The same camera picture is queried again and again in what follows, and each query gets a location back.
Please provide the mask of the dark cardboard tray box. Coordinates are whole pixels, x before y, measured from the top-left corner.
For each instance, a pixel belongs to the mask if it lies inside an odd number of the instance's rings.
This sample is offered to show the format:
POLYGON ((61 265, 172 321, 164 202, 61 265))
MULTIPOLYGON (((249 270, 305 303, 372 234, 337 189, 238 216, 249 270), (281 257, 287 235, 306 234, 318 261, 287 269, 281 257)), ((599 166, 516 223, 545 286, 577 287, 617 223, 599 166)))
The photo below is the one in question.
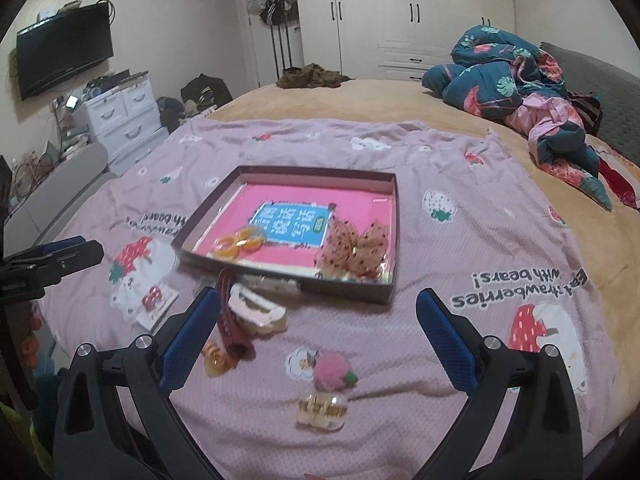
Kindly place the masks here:
POLYGON ((239 166, 195 209, 172 246, 201 269, 387 304, 396 282, 398 222, 393 174, 239 166))

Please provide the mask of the pink fluffy strawberry clip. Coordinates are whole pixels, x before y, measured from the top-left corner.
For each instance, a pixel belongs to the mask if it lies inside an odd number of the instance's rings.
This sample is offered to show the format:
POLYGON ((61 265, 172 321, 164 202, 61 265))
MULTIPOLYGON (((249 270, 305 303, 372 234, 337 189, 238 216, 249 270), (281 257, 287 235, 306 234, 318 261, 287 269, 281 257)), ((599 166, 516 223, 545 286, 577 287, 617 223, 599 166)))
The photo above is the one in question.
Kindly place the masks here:
POLYGON ((357 385, 358 377, 349 360, 336 352, 322 352, 314 366, 314 385, 325 392, 342 391, 357 385))

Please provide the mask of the black bag on floor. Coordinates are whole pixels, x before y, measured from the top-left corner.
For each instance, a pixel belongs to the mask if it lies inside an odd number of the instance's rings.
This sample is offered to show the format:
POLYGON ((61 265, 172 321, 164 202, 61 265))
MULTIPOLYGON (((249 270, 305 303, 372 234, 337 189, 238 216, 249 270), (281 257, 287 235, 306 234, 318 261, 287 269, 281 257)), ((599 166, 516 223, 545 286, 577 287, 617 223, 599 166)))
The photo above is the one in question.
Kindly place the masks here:
POLYGON ((183 102, 192 101, 198 110, 230 103, 232 94, 223 79, 205 74, 192 79, 180 90, 183 102))

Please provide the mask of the tan bed cover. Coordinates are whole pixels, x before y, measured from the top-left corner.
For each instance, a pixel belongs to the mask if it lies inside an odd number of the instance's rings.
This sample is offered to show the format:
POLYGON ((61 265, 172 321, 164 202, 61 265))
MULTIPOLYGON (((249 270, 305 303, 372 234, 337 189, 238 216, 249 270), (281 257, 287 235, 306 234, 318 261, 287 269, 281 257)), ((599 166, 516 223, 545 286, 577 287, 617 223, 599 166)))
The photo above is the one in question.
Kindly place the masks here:
POLYGON ((501 122, 457 110, 416 82, 357 79, 335 89, 262 87, 208 113, 218 122, 250 119, 341 119, 411 122, 482 138, 498 134, 576 237, 586 271, 600 292, 604 325, 617 365, 601 434, 623 426, 639 404, 639 216, 618 198, 605 211, 584 193, 549 176, 532 161, 525 136, 501 122))

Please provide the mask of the white flower earrings card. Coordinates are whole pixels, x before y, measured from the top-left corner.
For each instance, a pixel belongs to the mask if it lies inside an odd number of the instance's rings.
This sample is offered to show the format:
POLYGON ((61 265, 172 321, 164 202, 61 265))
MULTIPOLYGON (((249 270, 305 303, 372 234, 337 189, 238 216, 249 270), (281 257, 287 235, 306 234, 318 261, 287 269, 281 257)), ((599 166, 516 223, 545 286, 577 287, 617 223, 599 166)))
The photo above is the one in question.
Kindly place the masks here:
POLYGON ((239 282, 259 295, 298 295, 300 293, 299 284, 293 280, 242 274, 239 282))

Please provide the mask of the cream white hair claw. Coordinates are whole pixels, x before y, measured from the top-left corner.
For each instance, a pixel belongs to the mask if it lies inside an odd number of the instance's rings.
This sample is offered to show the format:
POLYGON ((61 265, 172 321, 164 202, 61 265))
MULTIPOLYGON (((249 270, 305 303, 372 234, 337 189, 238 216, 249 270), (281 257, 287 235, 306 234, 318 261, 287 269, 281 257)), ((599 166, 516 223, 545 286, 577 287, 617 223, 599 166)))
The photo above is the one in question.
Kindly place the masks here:
POLYGON ((285 307, 256 294, 241 283, 231 286, 228 307, 250 335, 266 336, 288 328, 285 307))

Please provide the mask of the hanging bags on door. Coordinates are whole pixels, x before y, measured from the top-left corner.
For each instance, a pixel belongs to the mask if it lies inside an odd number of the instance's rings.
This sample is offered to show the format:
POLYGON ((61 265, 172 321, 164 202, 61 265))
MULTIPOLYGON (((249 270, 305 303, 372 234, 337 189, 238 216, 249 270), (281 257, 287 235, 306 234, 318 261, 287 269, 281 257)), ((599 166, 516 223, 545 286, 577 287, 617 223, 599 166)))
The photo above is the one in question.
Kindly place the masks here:
POLYGON ((280 26, 299 20, 297 0, 246 0, 246 10, 267 26, 280 26))

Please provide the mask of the pink book in tray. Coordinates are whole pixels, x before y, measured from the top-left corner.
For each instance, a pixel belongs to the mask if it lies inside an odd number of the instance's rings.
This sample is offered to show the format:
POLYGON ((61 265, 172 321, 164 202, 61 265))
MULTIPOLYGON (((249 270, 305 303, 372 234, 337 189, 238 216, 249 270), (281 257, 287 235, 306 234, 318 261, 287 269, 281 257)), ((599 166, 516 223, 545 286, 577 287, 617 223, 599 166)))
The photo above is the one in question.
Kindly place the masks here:
MULTIPOLYGON (((362 232, 375 220, 390 228, 394 235, 394 193, 356 190, 356 188, 322 188, 265 183, 242 183, 236 191, 222 196, 206 212, 183 243, 191 255, 213 264, 235 264, 257 273, 306 276, 320 274, 314 266, 328 229, 329 218, 348 220, 362 232), (256 252, 237 259, 224 260, 210 254, 214 241, 243 226, 260 226, 265 243, 256 252)), ((385 281, 394 251, 387 248, 381 275, 385 281)))

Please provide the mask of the pink strawberry bear blanket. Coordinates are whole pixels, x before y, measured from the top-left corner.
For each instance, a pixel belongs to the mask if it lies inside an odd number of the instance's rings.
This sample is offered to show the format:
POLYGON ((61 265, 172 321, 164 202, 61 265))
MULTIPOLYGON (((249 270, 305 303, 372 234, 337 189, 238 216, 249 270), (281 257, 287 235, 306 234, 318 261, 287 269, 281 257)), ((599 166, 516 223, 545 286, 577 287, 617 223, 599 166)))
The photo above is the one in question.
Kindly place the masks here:
POLYGON ((183 311, 213 281, 172 246, 180 229, 239 166, 386 172, 398 184, 393 300, 387 306, 326 294, 272 295, 288 328, 254 343, 255 357, 209 378, 197 368, 172 403, 194 440, 230 479, 408 479, 462 409, 416 320, 434 289, 483 334, 509 347, 558 347, 576 394, 586 450, 608 420, 617 366, 600 292, 567 222, 498 136, 441 132, 420 122, 195 119, 146 159, 103 185, 66 226, 98 240, 98 266, 51 288, 40 310, 66 351, 125 347, 150 288, 166 284, 183 311), (296 422, 322 352, 358 377, 344 427, 296 422))

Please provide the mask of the pearl flower hair claw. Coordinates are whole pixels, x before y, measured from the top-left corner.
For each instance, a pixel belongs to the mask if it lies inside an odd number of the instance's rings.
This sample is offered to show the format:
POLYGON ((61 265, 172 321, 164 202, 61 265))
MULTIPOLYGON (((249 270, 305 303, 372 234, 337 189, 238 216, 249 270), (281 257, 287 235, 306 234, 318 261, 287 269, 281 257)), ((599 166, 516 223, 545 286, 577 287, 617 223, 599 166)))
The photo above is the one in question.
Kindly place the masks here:
POLYGON ((344 427, 347 411, 348 400, 342 394, 305 393, 298 398, 296 422, 322 431, 338 431, 344 427))

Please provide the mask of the black wall television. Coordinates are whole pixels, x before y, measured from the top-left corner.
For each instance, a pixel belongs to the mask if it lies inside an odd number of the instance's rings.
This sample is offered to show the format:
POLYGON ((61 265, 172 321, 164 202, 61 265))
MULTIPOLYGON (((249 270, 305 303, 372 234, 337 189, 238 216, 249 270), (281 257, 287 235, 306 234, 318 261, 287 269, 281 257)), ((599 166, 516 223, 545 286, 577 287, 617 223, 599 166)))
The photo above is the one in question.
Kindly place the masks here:
POLYGON ((108 3, 67 10, 20 30, 15 53, 23 101, 100 65, 114 55, 108 3))

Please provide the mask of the grey bench seat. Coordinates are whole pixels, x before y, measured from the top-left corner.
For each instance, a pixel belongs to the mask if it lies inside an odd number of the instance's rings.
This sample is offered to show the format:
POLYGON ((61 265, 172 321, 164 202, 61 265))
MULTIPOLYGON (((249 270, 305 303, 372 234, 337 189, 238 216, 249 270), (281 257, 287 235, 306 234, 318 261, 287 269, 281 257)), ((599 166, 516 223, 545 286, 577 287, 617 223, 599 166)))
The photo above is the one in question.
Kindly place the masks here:
POLYGON ((116 174, 108 170, 108 155, 102 144, 82 148, 53 170, 10 214, 4 226, 4 254, 52 242, 81 205, 115 178, 116 174))

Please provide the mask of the grey headboard cushion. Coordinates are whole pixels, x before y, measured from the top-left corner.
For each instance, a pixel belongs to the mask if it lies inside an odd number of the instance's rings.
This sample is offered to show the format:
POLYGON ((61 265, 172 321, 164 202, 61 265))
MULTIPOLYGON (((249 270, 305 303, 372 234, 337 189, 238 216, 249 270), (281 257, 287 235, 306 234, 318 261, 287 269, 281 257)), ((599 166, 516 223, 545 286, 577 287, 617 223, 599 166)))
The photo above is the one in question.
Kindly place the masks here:
POLYGON ((592 56, 548 42, 540 44, 559 63, 570 91, 594 93, 603 118, 598 137, 615 151, 639 165, 639 78, 592 56))

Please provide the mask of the white drawer cabinet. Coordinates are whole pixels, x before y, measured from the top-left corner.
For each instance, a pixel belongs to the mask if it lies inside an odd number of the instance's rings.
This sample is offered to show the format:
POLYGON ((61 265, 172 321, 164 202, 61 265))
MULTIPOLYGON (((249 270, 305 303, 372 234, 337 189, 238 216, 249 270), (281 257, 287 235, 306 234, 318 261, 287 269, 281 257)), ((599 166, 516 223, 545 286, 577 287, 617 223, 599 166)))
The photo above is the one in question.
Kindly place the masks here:
POLYGON ((131 76, 83 102, 73 112, 73 121, 76 126, 87 127, 90 140, 106 149, 108 170, 119 177, 169 136, 160 123, 147 73, 131 76))

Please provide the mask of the dark red hair clip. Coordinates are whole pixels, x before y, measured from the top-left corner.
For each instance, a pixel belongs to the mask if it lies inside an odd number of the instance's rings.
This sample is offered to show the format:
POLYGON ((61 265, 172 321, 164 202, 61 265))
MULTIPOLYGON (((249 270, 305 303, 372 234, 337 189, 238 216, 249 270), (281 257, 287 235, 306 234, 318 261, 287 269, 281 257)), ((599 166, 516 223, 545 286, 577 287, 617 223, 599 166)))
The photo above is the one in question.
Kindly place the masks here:
POLYGON ((252 360, 255 357, 254 344, 230 308, 231 289, 234 284, 234 271, 223 268, 216 283, 216 292, 221 305, 217 326, 222 344, 232 359, 252 360))

